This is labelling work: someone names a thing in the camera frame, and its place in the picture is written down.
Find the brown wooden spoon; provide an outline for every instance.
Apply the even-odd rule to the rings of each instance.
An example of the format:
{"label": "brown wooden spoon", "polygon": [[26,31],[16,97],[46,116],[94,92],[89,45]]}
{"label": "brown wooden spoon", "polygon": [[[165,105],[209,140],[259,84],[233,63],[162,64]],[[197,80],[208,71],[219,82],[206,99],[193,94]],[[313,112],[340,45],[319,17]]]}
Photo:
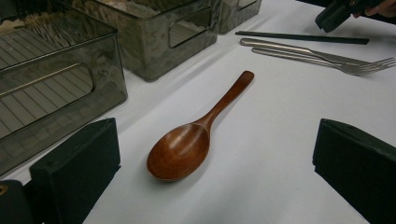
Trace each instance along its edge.
{"label": "brown wooden spoon", "polygon": [[175,181],[194,172],[209,151],[210,128],[216,116],[253,80],[245,71],[202,118],[175,128],[162,137],[148,154],[148,172],[161,180]]}

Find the cutlery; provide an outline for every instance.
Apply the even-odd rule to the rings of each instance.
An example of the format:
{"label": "cutlery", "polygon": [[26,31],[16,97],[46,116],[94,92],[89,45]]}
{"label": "cutlery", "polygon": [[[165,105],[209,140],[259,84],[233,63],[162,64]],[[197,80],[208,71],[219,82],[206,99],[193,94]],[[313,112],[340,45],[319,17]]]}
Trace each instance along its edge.
{"label": "cutlery", "polygon": [[163,136],[148,154],[148,172],[166,181],[179,180],[194,172],[209,150],[210,128],[216,116],[244,91],[253,78],[253,73],[245,71],[206,115]]}
{"label": "cutlery", "polygon": [[242,38],[240,40],[240,44],[243,46],[248,47],[258,47],[258,48],[265,48],[265,49],[278,49],[278,50],[285,50],[288,52],[293,53],[300,53],[306,56],[316,57],[320,59],[324,59],[330,61],[331,63],[340,63],[340,64],[349,64],[349,65],[361,65],[367,64],[369,62],[351,59],[343,56],[333,55],[329,53],[324,53],[320,51],[315,51],[312,49],[292,46],[292,45],[285,45],[276,42],[270,42],[260,39],[253,39],[253,38]]}
{"label": "cutlery", "polygon": [[367,63],[367,64],[362,64],[362,65],[348,65],[348,64],[336,64],[332,63],[323,59],[319,58],[312,58],[312,57],[305,57],[302,55],[297,55],[293,53],[287,53],[287,52],[282,52],[282,51],[277,51],[277,50],[270,50],[270,49],[261,49],[261,48],[253,48],[253,52],[263,54],[263,55],[269,55],[269,56],[275,56],[279,58],[286,58],[286,59],[293,59],[297,61],[303,61],[307,63],[316,63],[320,65],[326,65],[330,66],[333,68],[336,68],[346,74],[349,75],[354,75],[354,76],[361,76],[361,75],[366,75],[374,72],[379,72],[384,69],[390,68],[394,65],[396,65],[396,61],[393,58],[388,58],[385,60],[381,60],[378,62],[374,63]]}
{"label": "cutlery", "polygon": [[360,45],[367,45],[370,41],[370,39],[367,38],[351,38],[351,37],[326,36],[326,35],[290,35],[290,34],[251,32],[251,31],[237,31],[235,32],[235,34],[268,37],[268,38],[282,38],[282,39],[295,39],[295,40],[304,40],[304,41],[320,41],[320,42],[360,44]]}

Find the fork handle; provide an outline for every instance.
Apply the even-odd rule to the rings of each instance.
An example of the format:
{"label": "fork handle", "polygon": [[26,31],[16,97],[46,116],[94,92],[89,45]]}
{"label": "fork handle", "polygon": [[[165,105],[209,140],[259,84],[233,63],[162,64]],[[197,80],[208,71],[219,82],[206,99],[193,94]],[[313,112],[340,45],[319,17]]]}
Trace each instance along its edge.
{"label": "fork handle", "polygon": [[306,62],[306,63],[315,63],[315,64],[319,64],[319,65],[324,65],[324,66],[335,67],[335,65],[333,63],[329,63],[329,62],[323,61],[318,58],[305,57],[302,55],[296,55],[296,54],[292,54],[292,53],[286,53],[286,52],[270,50],[270,49],[261,49],[261,48],[253,48],[252,51],[255,53],[258,53],[258,54],[274,56],[274,57],[278,57],[278,58],[286,58],[286,59],[292,59],[292,60],[302,61],[302,62]]}
{"label": "fork handle", "polygon": [[307,49],[307,48],[302,48],[302,47],[297,47],[297,46],[292,46],[292,45],[285,45],[285,44],[280,44],[280,43],[275,43],[275,42],[270,42],[270,41],[265,41],[265,40],[260,40],[260,39],[242,38],[240,40],[240,44],[243,46],[248,46],[248,47],[285,50],[288,52],[300,53],[300,54],[311,56],[311,57],[313,56],[313,57],[321,58],[316,53],[312,52],[310,49]]}

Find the white tablecloth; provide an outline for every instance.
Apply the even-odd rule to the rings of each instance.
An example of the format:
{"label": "white tablecloth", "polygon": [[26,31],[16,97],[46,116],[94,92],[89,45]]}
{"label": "white tablecloth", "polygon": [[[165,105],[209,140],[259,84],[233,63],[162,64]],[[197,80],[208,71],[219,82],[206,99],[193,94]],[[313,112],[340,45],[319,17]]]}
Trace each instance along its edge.
{"label": "white tablecloth", "polygon": [[[103,116],[117,120],[121,169],[84,223],[367,223],[315,173],[312,155],[320,119],[351,124],[396,146],[396,68],[349,76],[255,54],[239,45],[245,36],[234,34],[366,37],[368,45],[263,39],[364,61],[396,56],[394,25],[350,18],[325,34],[315,24],[322,10],[298,1],[264,0],[257,16],[159,80],[147,83],[125,70],[129,98]],[[175,183],[152,178],[146,160],[153,145],[204,115],[245,70],[255,79],[215,120],[202,166]],[[26,168],[7,177],[29,178]]]}

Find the plastic bin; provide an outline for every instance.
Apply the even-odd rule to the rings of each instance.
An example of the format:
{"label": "plastic bin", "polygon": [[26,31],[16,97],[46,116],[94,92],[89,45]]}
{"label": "plastic bin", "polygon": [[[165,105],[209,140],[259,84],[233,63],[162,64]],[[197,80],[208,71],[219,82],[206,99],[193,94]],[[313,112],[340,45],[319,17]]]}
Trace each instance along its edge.
{"label": "plastic bin", "polygon": [[154,81],[218,38],[220,0],[64,0],[119,31],[122,65]]}
{"label": "plastic bin", "polygon": [[219,19],[219,34],[225,35],[257,15],[261,5],[262,0],[223,0]]}
{"label": "plastic bin", "polygon": [[127,98],[114,28],[53,1],[8,3],[18,15],[0,24],[0,175]]}

